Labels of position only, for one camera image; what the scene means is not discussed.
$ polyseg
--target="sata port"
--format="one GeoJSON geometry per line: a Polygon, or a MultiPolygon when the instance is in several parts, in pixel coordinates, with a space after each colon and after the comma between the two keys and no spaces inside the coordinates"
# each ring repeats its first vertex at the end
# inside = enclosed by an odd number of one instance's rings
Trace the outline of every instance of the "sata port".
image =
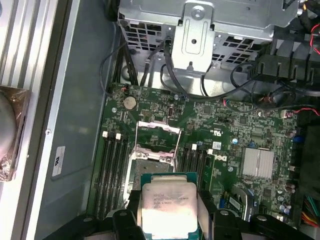
{"type": "Polygon", "coordinates": [[[266,205],[260,204],[259,205],[259,213],[260,214],[267,214],[268,208],[266,205]]]}
{"type": "Polygon", "coordinates": [[[173,107],[169,107],[169,110],[168,110],[168,117],[171,117],[172,114],[174,112],[174,108],[173,107]]]}

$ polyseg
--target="ram slot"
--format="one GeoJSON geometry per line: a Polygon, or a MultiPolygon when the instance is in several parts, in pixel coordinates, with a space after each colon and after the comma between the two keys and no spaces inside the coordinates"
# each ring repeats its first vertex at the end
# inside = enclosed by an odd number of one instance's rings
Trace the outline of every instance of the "ram slot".
{"type": "Polygon", "coordinates": [[[110,171],[111,171],[111,157],[113,155],[113,152],[115,150],[115,144],[116,144],[116,140],[113,138],[111,144],[109,145],[108,149],[107,149],[107,153],[105,155],[105,159],[104,159],[104,175],[103,175],[103,189],[101,191],[101,201],[100,201],[100,207],[99,207],[99,219],[103,220],[105,218],[105,202],[106,202],[106,190],[108,188],[108,180],[110,177],[110,171]]]}
{"type": "Polygon", "coordinates": [[[104,139],[102,161],[100,167],[100,173],[98,177],[98,188],[97,188],[97,197],[95,203],[95,213],[96,216],[100,217],[101,212],[101,202],[103,197],[103,192],[106,187],[107,175],[106,169],[108,168],[109,161],[107,161],[108,156],[111,154],[115,143],[115,135],[111,132],[107,139],[104,139]]]}
{"type": "Polygon", "coordinates": [[[185,146],[183,148],[182,158],[178,162],[178,172],[183,172],[183,170],[184,170],[184,166],[186,164],[186,159],[187,159],[187,156],[188,156],[188,151],[189,151],[189,148],[185,146]]]}
{"type": "Polygon", "coordinates": [[[204,167],[206,163],[207,158],[207,152],[205,150],[201,151],[201,154],[199,156],[198,165],[196,172],[198,173],[198,189],[200,189],[200,185],[202,183],[203,173],[204,173],[204,167]]]}
{"type": "Polygon", "coordinates": [[[190,171],[192,156],[193,156],[193,153],[192,153],[192,150],[191,150],[191,147],[190,147],[188,152],[187,152],[187,155],[186,155],[185,163],[183,165],[183,172],[184,173],[187,173],[187,172],[190,171]]]}
{"type": "Polygon", "coordinates": [[[192,158],[190,163],[190,168],[188,172],[196,172],[197,171],[197,164],[199,161],[199,152],[198,150],[192,150],[192,158]]]}
{"type": "Polygon", "coordinates": [[[111,155],[110,159],[110,172],[108,174],[108,182],[106,184],[106,189],[104,192],[104,204],[103,207],[103,216],[106,217],[106,214],[111,210],[111,202],[112,201],[112,193],[113,193],[113,186],[115,185],[115,177],[117,172],[117,163],[118,163],[118,156],[120,154],[121,149],[121,140],[115,141],[114,151],[111,155]]]}
{"type": "Polygon", "coordinates": [[[114,201],[113,201],[112,209],[118,208],[119,198],[120,198],[119,194],[122,187],[122,179],[125,173],[125,165],[128,160],[127,153],[128,153],[128,140],[125,137],[122,139],[119,161],[117,162],[117,166],[116,166],[117,177],[114,184],[115,191],[114,191],[114,201]]]}

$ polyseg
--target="green circuit board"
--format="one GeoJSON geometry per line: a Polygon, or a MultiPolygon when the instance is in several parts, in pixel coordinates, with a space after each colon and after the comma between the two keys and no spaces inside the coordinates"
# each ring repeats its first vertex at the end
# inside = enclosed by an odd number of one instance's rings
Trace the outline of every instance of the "green circuit board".
{"type": "MultiPolygon", "coordinates": [[[[287,133],[296,128],[296,117],[282,119],[280,111],[254,111],[238,113],[226,108],[222,101],[194,102],[160,89],[112,85],[113,96],[105,103],[95,166],[89,196],[88,212],[94,214],[97,201],[97,181],[101,174],[104,131],[127,135],[129,152],[133,149],[137,121],[160,121],[182,130],[178,145],[177,160],[182,159],[186,144],[196,144],[212,150],[206,156],[201,182],[202,189],[209,190],[219,203],[221,196],[233,186],[248,189],[258,205],[265,205],[267,213],[277,216],[278,197],[281,202],[290,202],[291,193],[285,191],[289,179],[289,165],[292,154],[292,138],[287,133]],[[132,110],[124,107],[124,99],[133,97],[136,106],[132,110]],[[272,178],[249,177],[241,174],[245,148],[265,150],[274,153],[272,178]]],[[[228,106],[238,111],[248,111],[252,105],[229,101],[228,106]]],[[[137,142],[152,151],[169,152],[175,149],[177,135],[160,128],[142,129],[137,142]]]]}

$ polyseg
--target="heatsink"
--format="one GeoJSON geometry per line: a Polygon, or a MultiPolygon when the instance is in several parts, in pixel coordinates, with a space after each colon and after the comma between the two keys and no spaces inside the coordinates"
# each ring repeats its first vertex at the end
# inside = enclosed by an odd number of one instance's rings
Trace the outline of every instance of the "heatsink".
{"type": "Polygon", "coordinates": [[[242,175],[257,178],[272,178],[275,153],[264,149],[244,148],[242,153],[242,175]]]}

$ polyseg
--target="motherboard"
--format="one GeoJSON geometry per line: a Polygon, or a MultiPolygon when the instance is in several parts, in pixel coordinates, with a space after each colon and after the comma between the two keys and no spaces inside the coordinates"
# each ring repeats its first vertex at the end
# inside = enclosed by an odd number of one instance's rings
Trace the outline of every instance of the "motherboard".
{"type": "Polygon", "coordinates": [[[154,88],[119,83],[111,88],[88,213],[101,219],[126,205],[143,173],[197,172],[198,188],[210,191],[219,208],[247,221],[259,212],[290,222],[295,116],[249,112],[250,103],[237,101],[228,101],[228,107],[220,100],[196,102],[154,88]]]}

